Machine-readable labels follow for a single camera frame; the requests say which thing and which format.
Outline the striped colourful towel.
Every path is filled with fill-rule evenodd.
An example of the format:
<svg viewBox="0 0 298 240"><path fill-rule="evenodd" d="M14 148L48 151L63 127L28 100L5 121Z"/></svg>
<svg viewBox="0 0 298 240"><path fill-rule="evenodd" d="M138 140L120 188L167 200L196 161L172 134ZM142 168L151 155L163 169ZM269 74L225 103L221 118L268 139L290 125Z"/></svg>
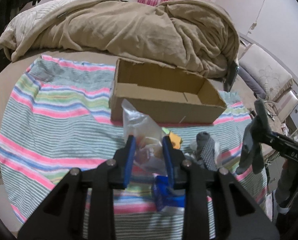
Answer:
<svg viewBox="0 0 298 240"><path fill-rule="evenodd" d="M9 202L25 223L73 167L97 167L124 146L122 124L110 121L109 95L115 67L39 56L21 70L0 129L0 163ZM181 150L207 132L220 144L222 165L266 211L265 170L237 175L244 129L251 122L237 93L219 92L227 109L208 126L163 125L182 138ZM117 239L181 239L183 214L157 212L153 175L134 166L128 188L114 192Z"/></svg>

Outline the blue tissue pack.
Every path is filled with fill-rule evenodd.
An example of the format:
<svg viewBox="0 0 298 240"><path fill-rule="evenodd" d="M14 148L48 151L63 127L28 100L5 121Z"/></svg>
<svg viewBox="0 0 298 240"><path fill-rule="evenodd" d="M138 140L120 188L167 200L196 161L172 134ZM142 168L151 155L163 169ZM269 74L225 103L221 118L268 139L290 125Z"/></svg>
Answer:
<svg viewBox="0 0 298 240"><path fill-rule="evenodd" d="M174 190L167 176L156 176L152 185L152 197L156 210L168 215L183 215L185 211L185 190Z"/></svg>

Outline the black smartphone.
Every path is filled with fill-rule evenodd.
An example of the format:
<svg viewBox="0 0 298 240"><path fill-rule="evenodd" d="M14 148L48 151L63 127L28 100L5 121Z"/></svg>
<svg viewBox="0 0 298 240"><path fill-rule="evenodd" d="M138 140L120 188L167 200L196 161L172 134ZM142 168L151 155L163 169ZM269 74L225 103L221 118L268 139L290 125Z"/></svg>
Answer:
<svg viewBox="0 0 298 240"><path fill-rule="evenodd" d="M224 80L224 90L225 92L230 92L233 84L236 80L238 74L239 66L236 61L233 61L232 64L229 66L227 75Z"/></svg>

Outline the clear bag of items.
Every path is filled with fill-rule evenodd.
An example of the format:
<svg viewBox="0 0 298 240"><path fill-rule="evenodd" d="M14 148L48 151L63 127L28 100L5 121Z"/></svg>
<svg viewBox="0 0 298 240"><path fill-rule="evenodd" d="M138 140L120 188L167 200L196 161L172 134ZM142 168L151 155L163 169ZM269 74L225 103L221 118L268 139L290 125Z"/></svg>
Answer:
<svg viewBox="0 0 298 240"><path fill-rule="evenodd" d="M162 128L149 116L136 110L126 99L122 101L124 137L135 137L134 164L142 170L167 175L162 152L162 139L166 135Z"/></svg>

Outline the beige fleece blanket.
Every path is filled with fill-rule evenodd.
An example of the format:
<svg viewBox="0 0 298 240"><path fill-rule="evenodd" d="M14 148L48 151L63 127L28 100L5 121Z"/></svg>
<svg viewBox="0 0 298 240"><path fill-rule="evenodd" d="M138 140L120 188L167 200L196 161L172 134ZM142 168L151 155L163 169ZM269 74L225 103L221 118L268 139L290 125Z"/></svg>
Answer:
<svg viewBox="0 0 298 240"><path fill-rule="evenodd" d="M239 35L229 14L208 0L174 0L156 6L124 0L70 0L42 18L15 51L93 48L118 57L158 62L222 78L236 61Z"/></svg>

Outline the capybara tissue pack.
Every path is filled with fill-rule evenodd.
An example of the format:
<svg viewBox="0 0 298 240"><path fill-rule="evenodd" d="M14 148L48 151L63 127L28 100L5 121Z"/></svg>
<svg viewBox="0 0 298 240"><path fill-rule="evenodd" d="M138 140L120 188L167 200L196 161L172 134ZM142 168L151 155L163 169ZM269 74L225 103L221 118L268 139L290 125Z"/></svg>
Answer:
<svg viewBox="0 0 298 240"><path fill-rule="evenodd" d="M163 127L162 130L166 135L169 136L173 148L180 150L182 145L182 138L165 127Z"/></svg>

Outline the dark grey sock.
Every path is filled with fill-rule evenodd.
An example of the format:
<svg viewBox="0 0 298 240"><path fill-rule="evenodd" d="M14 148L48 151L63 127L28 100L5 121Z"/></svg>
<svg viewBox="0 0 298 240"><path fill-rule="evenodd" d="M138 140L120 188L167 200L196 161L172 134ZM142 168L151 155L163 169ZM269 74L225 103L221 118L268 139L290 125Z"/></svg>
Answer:
<svg viewBox="0 0 298 240"><path fill-rule="evenodd" d="M242 152L236 174L241 175L251 166L254 174L259 174L264 168L264 158L261 149L260 137L272 131L268 119L264 101L257 99L254 102L256 116L252 119L243 136Z"/></svg>

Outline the grey dotted sock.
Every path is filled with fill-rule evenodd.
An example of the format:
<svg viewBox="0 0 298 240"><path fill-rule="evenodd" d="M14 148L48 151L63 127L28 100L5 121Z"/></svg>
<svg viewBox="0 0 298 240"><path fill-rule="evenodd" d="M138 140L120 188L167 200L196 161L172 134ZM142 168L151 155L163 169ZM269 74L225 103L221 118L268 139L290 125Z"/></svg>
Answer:
<svg viewBox="0 0 298 240"><path fill-rule="evenodd" d="M220 143L210 133L200 132L190 144L193 158L197 164L206 170L217 171L221 166Z"/></svg>

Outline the cream embroidered pillow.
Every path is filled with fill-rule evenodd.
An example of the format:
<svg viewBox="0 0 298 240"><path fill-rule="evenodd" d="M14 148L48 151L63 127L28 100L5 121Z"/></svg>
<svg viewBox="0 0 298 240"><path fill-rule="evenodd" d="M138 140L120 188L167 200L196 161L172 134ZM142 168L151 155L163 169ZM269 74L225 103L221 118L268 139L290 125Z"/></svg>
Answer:
<svg viewBox="0 0 298 240"><path fill-rule="evenodd" d="M264 90L266 100L277 101L293 85L292 75L256 44L245 49L239 65Z"/></svg>

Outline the open cardboard box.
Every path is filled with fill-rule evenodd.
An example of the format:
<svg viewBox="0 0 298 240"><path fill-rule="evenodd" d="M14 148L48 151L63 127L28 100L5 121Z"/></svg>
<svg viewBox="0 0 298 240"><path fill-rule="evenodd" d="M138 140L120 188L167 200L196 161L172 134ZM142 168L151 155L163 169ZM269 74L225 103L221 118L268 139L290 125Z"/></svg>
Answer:
<svg viewBox="0 0 298 240"><path fill-rule="evenodd" d="M211 124L227 109L217 89L203 76L118 59L109 100L112 121L122 121L123 100L160 124Z"/></svg>

